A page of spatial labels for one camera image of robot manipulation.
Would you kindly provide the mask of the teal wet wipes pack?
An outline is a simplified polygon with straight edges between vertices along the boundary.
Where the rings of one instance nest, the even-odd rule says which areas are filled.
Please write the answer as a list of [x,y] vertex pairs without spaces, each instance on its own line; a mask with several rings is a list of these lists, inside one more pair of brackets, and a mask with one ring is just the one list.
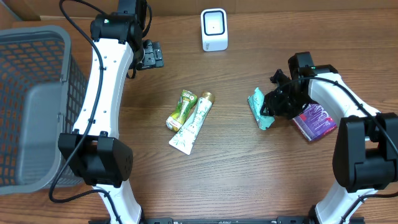
[[273,116],[266,116],[261,114],[261,108],[264,102],[264,94],[257,87],[254,93],[248,97],[249,107],[253,113],[254,119],[256,120],[259,129],[265,131],[273,124],[275,118]]

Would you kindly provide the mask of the purple sanitary pad pack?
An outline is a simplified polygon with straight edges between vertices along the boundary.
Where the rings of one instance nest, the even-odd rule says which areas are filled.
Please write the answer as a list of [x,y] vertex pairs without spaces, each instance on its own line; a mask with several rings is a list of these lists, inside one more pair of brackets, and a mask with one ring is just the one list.
[[292,120],[308,141],[316,141],[337,128],[334,120],[319,104],[309,104]]

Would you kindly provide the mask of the white tube with gold cap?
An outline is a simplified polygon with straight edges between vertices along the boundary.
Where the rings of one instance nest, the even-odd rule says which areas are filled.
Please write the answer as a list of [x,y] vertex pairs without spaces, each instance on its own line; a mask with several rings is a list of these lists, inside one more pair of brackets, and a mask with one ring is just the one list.
[[208,112],[213,106],[214,101],[215,96],[208,91],[204,91],[198,99],[195,110],[180,130],[177,131],[174,137],[169,141],[169,144],[186,155],[190,155],[193,145],[197,140],[197,136],[203,126]]

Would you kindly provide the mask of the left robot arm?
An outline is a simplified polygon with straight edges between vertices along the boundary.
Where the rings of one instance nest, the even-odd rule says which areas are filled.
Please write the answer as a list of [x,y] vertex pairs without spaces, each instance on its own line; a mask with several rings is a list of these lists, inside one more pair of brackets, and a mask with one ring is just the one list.
[[51,184],[49,198],[61,175],[71,169],[91,190],[63,199],[70,202],[100,194],[110,214],[107,223],[146,223],[129,177],[132,149],[119,140],[119,109],[132,70],[162,68],[160,44],[146,39],[152,22],[147,1],[119,1],[110,14],[99,10],[85,39],[93,50],[90,79],[83,106],[70,134],[61,134],[58,148],[66,160]]

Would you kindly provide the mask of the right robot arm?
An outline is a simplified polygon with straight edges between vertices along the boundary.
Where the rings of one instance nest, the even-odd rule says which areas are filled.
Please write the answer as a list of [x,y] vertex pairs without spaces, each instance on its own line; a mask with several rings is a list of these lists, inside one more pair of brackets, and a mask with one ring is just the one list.
[[364,223],[355,211],[369,198],[397,182],[397,115],[369,106],[344,83],[330,64],[315,65],[310,52],[288,60],[290,75],[270,77],[276,89],[265,95],[260,113],[292,119],[310,103],[318,103],[338,123],[332,167],[335,182],[306,217],[294,223]]

